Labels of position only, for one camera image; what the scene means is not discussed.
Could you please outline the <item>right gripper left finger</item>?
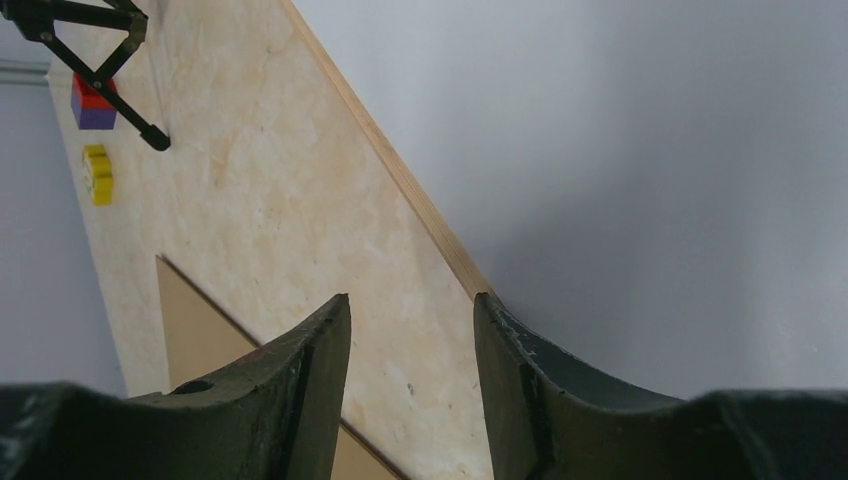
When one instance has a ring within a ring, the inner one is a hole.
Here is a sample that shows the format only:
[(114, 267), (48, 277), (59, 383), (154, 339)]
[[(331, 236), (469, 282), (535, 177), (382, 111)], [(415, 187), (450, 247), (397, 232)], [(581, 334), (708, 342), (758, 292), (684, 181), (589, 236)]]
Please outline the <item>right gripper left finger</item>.
[(5, 479), (327, 479), (351, 344), (348, 297), (168, 394), (1, 389)]

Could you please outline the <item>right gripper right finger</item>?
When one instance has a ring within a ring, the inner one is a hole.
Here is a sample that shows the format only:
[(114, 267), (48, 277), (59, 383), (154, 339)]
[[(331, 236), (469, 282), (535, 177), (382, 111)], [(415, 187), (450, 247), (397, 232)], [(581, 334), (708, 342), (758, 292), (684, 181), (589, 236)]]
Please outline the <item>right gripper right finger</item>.
[(606, 374), (474, 300), (498, 479), (843, 479), (842, 390), (718, 390), (681, 400)]

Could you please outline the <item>blue landscape photo print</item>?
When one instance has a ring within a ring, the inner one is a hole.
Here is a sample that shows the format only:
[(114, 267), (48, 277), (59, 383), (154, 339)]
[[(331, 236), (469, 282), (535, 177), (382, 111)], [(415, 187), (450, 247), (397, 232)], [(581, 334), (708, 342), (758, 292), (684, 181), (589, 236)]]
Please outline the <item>blue landscape photo print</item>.
[(677, 397), (847, 385), (843, 1), (301, 1), (508, 309)]

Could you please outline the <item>pink wooden picture frame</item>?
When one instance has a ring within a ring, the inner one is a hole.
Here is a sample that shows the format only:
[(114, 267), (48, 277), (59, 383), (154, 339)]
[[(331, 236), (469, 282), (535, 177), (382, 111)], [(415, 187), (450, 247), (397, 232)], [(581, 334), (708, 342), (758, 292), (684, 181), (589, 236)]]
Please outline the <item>pink wooden picture frame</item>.
[(438, 249), (445, 263), (463, 287), (468, 297), (473, 299), (477, 294), (482, 292), (494, 295), (495, 290), (491, 287), (488, 280), (471, 258), (471, 255), (445, 221), (441, 212), (427, 195), (397, 150), (363, 105), (294, 2), (283, 1), (281, 5), (287, 12), (294, 29), (302, 37), (315, 57), (319, 67), (340, 95), (385, 170), (409, 204), (411, 210), (415, 213), (430, 240)]

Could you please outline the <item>yellow owl toy block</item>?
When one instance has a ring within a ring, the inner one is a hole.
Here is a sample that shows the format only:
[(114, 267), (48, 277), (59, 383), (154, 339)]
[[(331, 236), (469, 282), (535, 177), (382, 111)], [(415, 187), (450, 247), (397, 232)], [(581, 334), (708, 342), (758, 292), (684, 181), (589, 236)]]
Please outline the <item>yellow owl toy block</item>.
[(94, 206), (112, 203), (112, 165), (103, 145), (86, 145), (82, 151), (84, 184)]

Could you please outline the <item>purple red toy block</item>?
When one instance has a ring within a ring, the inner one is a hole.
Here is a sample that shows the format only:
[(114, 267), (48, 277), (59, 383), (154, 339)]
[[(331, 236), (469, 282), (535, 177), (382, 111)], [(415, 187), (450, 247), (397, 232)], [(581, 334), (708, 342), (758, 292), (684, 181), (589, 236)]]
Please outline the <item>purple red toy block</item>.
[(71, 109), (79, 130), (109, 131), (115, 128), (115, 108), (77, 73), (72, 76)]

